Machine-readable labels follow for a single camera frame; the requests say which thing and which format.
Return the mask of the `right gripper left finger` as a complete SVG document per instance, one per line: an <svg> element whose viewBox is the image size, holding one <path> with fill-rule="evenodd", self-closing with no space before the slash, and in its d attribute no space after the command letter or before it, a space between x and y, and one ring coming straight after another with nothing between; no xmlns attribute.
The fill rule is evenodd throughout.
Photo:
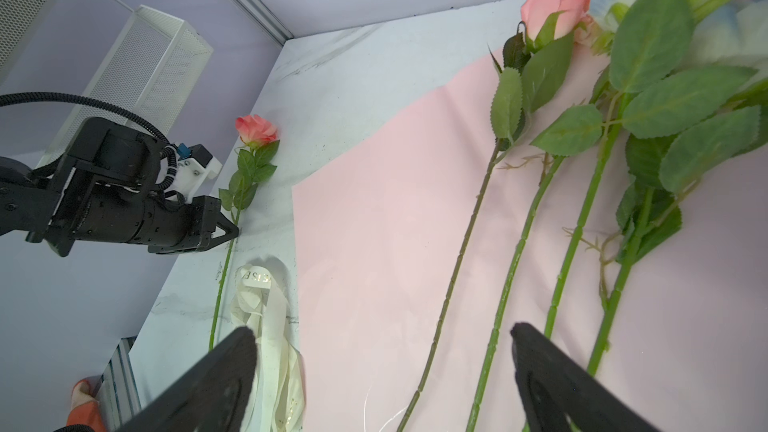
<svg viewBox="0 0 768 432"><path fill-rule="evenodd" d="M239 431L256 372L251 329L239 327L207 353L123 431Z"/></svg>

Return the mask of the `cream peach fake rose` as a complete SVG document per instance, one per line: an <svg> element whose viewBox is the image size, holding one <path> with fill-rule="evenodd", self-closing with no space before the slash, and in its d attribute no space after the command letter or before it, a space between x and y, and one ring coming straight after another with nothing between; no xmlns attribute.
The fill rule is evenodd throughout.
<svg viewBox="0 0 768 432"><path fill-rule="evenodd" d="M704 176L767 143L767 0L733 0L695 29L681 62L623 113L631 184L617 211L618 277L587 365L595 374L634 266L683 226Z"/></svg>

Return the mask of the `pink fake rose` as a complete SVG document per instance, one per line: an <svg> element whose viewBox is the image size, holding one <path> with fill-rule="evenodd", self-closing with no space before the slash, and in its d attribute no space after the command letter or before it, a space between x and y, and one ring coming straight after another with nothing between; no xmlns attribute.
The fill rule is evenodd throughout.
<svg viewBox="0 0 768 432"><path fill-rule="evenodd" d="M502 62L496 61L494 66L499 75L500 84L497 87L496 94L491 106L491 126L495 136L495 145L491 157L488 161L486 172L483 177L480 191L476 196L476 202L464 233L464 238L448 282L445 298L441 307L437 326L434 332L432 344L430 346L427 361L422 372L422 376L417 388L404 410L403 416L397 426L398 432L406 429L407 423L414 412L417 403L426 386L429 373L438 349L438 343L442 334L443 325L449 309L454 288L461 270L464 255L468 247L471 234L483 203L487 187L490 182L492 172L496 165L504 158L507 151L515 144L523 134L523 128L527 124L522 105L523 93L521 73L524 66L530 60L532 51L537 48L535 42L540 39L544 44L551 42L555 36L556 19L565 12L573 12L573 20L565 20L564 27L568 32L572 31L582 19L589 0L532 0L540 2L542 8L546 10L548 16L540 19L534 27L534 37L528 37L527 25L531 17L531 5L526 2L521 7L521 21L519 22L516 34L507 39L502 49Z"/></svg>
<svg viewBox="0 0 768 432"><path fill-rule="evenodd" d="M279 149L279 132L276 125L259 115L238 117L235 120L241 147L237 152L237 170L226 189L219 190L219 198L235 226L253 202L259 186L267 182L277 170L272 163Z"/></svg>

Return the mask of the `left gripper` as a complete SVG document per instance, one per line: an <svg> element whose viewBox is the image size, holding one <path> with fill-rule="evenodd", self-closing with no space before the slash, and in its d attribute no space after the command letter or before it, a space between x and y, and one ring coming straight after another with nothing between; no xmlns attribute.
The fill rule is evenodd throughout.
<svg viewBox="0 0 768 432"><path fill-rule="evenodd" d="M155 204L146 214L146 245L153 254L214 249L239 236L239 227L221 212L221 201L199 196L168 210Z"/></svg>

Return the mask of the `white blue fake rose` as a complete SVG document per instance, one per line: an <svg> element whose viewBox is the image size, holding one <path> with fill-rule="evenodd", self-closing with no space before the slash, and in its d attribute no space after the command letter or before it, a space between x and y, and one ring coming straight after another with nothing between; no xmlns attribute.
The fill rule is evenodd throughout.
<svg viewBox="0 0 768 432"><path fill-rule="evenodd" d="M579 248L592 249L598 303L584 367L604 318L624 239L617 211L631 180L623 113L634 95L675 68L696 27L733 0L590 0L594 47L608 58L590 98L534 140L552 156L597 155L568 232L544 333L562 331L566 281ZM681 204L682 229L632 269L609 336L589 374L667 431L767 427L767 143L708 172Z"/></svg>

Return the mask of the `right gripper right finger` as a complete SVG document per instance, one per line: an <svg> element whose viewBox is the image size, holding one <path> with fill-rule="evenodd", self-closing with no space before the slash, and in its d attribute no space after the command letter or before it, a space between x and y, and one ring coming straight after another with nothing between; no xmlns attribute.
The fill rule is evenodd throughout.
<svg viewBox="0 0 768 432"><path fill-rule="evenodd" d="M511 330L515 381L531 431L654 431L533 325Z"/></svg>

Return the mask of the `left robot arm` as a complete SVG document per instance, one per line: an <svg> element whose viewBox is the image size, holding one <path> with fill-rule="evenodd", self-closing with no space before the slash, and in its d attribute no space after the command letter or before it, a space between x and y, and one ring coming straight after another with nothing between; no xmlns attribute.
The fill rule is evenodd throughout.
<svg viewBox="0 0 768 432"><path fill-rule="evenodd" d="M172 144L139 115L101 100L58 92L4 94L3 106L58 102L129 120L86 119L64 152L32 169L1 160L1 232L24 231L66 257L77 241L141 245L151 254L208 251L238 237L220 199L181 189L178 162L207 156Z"/></svg>

